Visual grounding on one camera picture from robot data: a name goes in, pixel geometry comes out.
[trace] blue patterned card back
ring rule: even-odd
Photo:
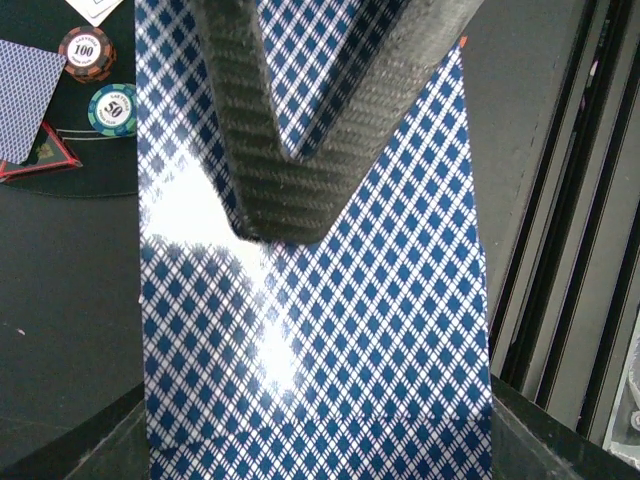
[[[380,12],[374,30],[394,11],[364,1]],[[331,64],[357,3],[259,1],[292,151],[307,140],[305,112],[338,80]],[[152,478],[490,476],[485,266],[459,49],[425,79],[321,243],[262,245],[233,230],[188,3],[136,6]]]
[[[0,40],[0,160],[27,159],[66,61]]]

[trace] black carbon fiber surface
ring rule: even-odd
[[[481,0],[407,0],[316,151],[280,139],[255,0],[192,0],[244,233],[322,239]]]

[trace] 50 poker chip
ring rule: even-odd
[[[136,93],[130,85],[115,83],[98,90],[89,102],[89,123],[107,137],[136,133]]]

